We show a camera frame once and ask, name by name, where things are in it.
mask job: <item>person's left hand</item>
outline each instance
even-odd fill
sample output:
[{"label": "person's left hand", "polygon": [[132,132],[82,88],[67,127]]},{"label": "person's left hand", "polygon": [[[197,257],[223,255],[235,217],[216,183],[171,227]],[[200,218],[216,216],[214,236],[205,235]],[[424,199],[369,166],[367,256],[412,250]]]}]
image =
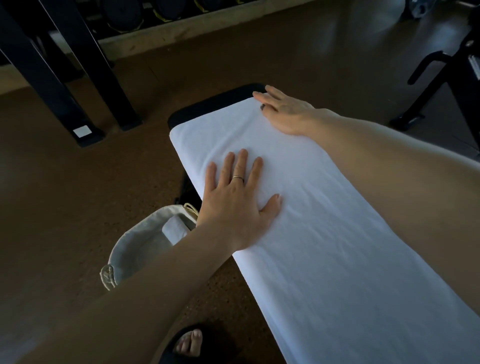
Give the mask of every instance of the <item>person's left hand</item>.
[{"label": "person's left hand", "polygon": [[245,176],[248,152],[242,149],[233,171],[235,154],[230,152],[216,185],[216,164],[210,163],[205,176],[205,191],[197,226],[216,225],[222,231],[232,234],[234,250],[241,250],[256,242],[270,227],[279,214],[282,197],[273,195],[265,207],[258,209],[256,194],[262,175],[263,160],[258,157],[248,179]]}]

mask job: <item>thin band ring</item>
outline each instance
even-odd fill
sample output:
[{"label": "thin band ring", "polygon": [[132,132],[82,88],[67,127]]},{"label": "thin band ring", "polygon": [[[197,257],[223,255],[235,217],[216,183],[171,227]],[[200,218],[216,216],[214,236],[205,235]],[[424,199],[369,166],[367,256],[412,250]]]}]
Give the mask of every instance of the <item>thin band ring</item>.
[{"label": "thin band ring", "polygon": [[243,179],[242,176],[233,176],[233,177],[232,177],[232,180],[233,180],[234,178],[240,178],[241,181],[242,181],[242,183],[245,183],[245,180]]}]

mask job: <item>forearm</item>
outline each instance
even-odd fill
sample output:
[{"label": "forearm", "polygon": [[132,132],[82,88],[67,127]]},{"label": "forearm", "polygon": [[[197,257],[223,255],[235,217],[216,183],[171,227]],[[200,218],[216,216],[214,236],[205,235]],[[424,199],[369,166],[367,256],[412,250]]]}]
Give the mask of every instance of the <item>forearm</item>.
[{"label": "forearm", "polygon": [[231,256],[203,225],[81,313],[20,363],[147,363],[191,296]]},{"label": "forearm", "polygon": [[479,312],[480,165],[384,126],[339,116],[308,124],[305,135]]}]

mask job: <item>brown floor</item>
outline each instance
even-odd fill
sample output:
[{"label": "brown floor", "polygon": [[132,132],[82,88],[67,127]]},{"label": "brown floor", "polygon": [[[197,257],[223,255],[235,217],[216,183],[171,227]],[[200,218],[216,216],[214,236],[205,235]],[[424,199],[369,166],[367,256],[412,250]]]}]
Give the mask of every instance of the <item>brown floor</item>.
[{"label": "brown floor", "polygon": [[[276,85],[317,107],[386,123],[441,65],[406,80],[427,53],[454,52],[468,31],[463,8],[438,4],[398,23],[403,0],[320,0],[120,60],[120,83],[144,118],[118,131],[88,79],[69,85],[108,132],[80,149],[32,89],[0,97],[0,362],[35,347],[106,291],[100,268],[121,234],[177,195],[182,166],[168,138],[177,109],[250,82]],[[478,152],[447,87],[409,133],[474,158]],[[235,262],[192,299],[179,325],[221,321],[232,362],[283,358]]]}]

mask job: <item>person's left arm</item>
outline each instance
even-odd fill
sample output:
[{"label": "person's left arm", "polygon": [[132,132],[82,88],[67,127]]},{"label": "person's left arm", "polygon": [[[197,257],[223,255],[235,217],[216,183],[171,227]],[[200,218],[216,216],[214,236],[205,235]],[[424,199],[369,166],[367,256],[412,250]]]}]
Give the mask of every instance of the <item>person's left arm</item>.
[{"label": "person's left arm", "polygon": [[[240,151],[234,175],[245,176],[247,155]],[[208,167],[196,229],[19,363],[148,363],[193,294],[235,251],[260,238],[280,211],[279,195],[257,207],[262,159],[245,184],[231,178],[234,159],[233,153],[225,158],[218,186],[216,165]]]}]

